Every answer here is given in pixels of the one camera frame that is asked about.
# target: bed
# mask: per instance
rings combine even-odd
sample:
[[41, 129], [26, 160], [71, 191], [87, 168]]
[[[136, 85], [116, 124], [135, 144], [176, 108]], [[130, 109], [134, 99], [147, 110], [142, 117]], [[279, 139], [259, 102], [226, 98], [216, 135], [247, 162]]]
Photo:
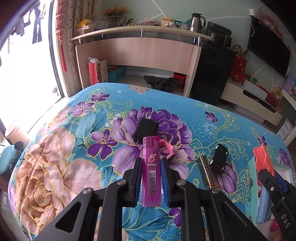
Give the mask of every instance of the bed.
[[[39, 232], [85, 187], [105, 188], [133, 168], [141, 145], [133, 133], [145, 117], [159, 122], [159, 135], [174, 146], [170, 168], [204, 188], [196, 164], [210, 159], [217, 143], [229, 150], [224, 174], [215, 179], [224, 194], [250, 217], [247, 163], [253, 148], [266, 146], [271, 160], [292, 168], [282, 140], [260, 125], [193, 99], [134, 85], [100, 83], [70, 99], [37, 133], [9, 182], [9, 204], [28, 239]], [[166, 156], [166, 149], [161, 150]], [[180, 240], [179, 208], [123, 208], [123, 240]]]

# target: lighter barcode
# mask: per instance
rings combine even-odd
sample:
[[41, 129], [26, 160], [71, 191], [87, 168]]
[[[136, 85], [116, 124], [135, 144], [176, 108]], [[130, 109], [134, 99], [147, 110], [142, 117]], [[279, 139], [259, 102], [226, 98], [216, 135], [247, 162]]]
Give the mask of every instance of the lighter barcode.
[[148, 171], [148, 195], [156, 195], [156, 171]]

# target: red hanging decoration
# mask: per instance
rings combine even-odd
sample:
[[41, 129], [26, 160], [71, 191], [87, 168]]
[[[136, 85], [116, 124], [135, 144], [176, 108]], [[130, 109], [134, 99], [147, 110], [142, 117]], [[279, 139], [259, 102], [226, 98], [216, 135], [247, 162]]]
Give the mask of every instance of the red hanging decoration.
[[60, 51], [59, 51], [59, 56], [60, 56], [60, 61], [61, 61], [61, 66], [64, 72], [67, 72], [67, 66], [65, 62], [65, 56], [64, 56], [64, 49], [63, 49], [63, 33], [64, 33], [64, 26], [63, 26], [63, 21], [62, 19], [65, 17], [65, 10], [64, 10], [64, 5], [66, 3], [66, 0], [58, 0], [57, 1], [57, 14], [56, 14], [56, 20], [57, 20], [57, 28], [56, 28], [56, 34], [58, 36], [58, 41], [60, 44]]

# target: thermos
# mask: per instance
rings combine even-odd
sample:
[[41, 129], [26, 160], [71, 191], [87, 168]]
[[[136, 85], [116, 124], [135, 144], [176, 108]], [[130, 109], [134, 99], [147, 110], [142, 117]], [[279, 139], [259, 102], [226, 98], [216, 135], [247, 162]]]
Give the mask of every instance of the thermos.
[[204, 28], [205, 28], [205, 18], [202, 17], [202, 14], [200, 13], [193, 13], [191, 14], [192, 17], [190, 19], [190, 22], [189, 22], [189, 30], [191, 32], [196, 32], [196, 33], [200, 33], [201, 30], [202, 30], [202, 22], [201, 22], [201, 19], [200, 18], [203, 18], [204, 19]]

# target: black cabinet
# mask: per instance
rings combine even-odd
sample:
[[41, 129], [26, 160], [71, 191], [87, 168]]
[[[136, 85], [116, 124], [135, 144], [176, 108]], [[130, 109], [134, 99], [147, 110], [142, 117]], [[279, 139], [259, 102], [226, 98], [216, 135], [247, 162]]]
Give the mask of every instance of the black cabinet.
[[213, 42], [204, 42], [190, 98], [217, 105], [226, 85], [235, 53]]

